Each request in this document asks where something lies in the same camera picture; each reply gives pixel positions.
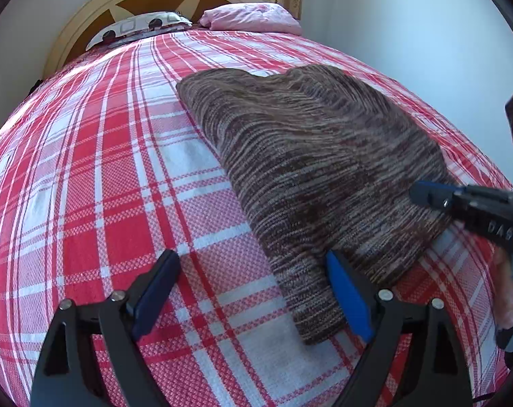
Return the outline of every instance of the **red and white plaid blanket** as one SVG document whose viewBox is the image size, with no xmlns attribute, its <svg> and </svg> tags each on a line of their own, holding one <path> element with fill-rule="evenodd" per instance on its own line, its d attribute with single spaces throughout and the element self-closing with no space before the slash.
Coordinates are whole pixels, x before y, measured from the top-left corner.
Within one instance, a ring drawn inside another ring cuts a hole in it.
<svg viewBox="0 0 513 407">
<path fill-rule="evenodd" d="M 45 82 L 0 131 L 0 384 L 27 406 L 60 300 L 101 301 L 165 249 L 182 273 L 139 347 L 174 407 L 329 405 L 363 351 L 348 328 L 304 346 L 214 149 L 176 96 L 199 70 L 258 75 L 330 64 L 402 106 L 464 183 L 511 188 L 443 116 L 398 82 L 336 50 L 285 34 L 189 31 L 87 54 Z M 493 247 L 452 224 L 395 291 L 441 297 L 475 395 L 505 376 L 493 340 Z M 112 402 L 123 405 L 100 340 Z M 405 348 L 380 403 L 391 401 Z"/>
</svg>

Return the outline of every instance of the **headboard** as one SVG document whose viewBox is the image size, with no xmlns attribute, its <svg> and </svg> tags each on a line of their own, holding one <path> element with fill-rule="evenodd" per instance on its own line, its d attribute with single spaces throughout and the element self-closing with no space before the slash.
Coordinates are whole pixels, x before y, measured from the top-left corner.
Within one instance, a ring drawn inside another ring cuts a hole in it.
<svg viewBox="0 0 513 407">
<path fill-rule="evenodd" d="M 260 0 L 90 0 L 71 18 L 55 41 L 44 67 L 44 78 L 85 52 L 95 34 L 116 21 L 157 11 L 179 11 L 196 22 L 205 10 L 228 3 Z"/>
</svg>

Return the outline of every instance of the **metal bolt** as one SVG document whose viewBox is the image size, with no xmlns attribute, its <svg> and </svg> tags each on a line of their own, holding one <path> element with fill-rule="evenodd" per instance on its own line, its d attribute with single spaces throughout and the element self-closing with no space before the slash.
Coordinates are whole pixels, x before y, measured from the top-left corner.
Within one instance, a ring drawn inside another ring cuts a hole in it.
<svg viewBox="0 0 513 407">
<path fill-rule="evenodd" d="M 58 308 L 60 310 L 66 310 L 66 309 L 70 309 L 72 307 L 72 300 L 70 300 L 69 298 L 65 298 L 64 300 L 62 300 L 59 304 L 58 304 Z"/>
<path fill-rule="evenodd" d="M 113 291 L 109 298 L 111 301 L 121 301 L 124 300 L 125 296 L 126 292 L 124 291 Z"/>
<path fill-rule="evenodd" d="M 432 306 L 435 308 L 435 309 L 443 309 L 444 306 L 445 306 L 445 302 L 443 300 L 441 300 L 440 298 L 434 298 L 432 300 Z"/>
<path fill-rule="evenodd" d="M 394 294 L 390 289 L 381 289 L 378 295 L 382 301 L 390 301 L 394 298 Z"/>
</svg>

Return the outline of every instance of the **bedroom wall corner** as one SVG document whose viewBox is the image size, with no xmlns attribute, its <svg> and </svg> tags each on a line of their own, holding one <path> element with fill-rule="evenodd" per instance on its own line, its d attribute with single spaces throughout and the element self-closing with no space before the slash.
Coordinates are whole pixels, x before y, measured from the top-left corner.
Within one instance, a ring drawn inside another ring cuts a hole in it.
<svg viewBox="0 0 513 407">
<path fill-rule="evenodd" d="M 513 183 L 513 33 L 491 0 L 333 0 L 326 44 L 395 78 Z"/>
<path fill-rule="evenodd" d="M 51 46 L 88 0 L 11 0 L 0 14 L 0 127 L 41 78 Z"/>
<path fill-rule="evenodd" d="M 328 34 L 334 0 L 302 0 L 300 24 L 303 36 L 328 44 Z"/>
</svg>

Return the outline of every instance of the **finger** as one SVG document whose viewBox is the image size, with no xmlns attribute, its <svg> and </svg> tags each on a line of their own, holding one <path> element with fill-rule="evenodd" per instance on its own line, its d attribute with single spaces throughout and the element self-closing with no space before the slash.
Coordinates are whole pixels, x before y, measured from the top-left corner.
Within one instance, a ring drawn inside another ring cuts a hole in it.
<svg viewBox="0 0 513 407">
<path fill-rule="evenodd" d="M 494 317 L 500 327 L 510 329 L 513 327 L 513 280 L 511 264 L 504 252 L 496 251 L 494 261 L 497 264 Z"/>
</svg>

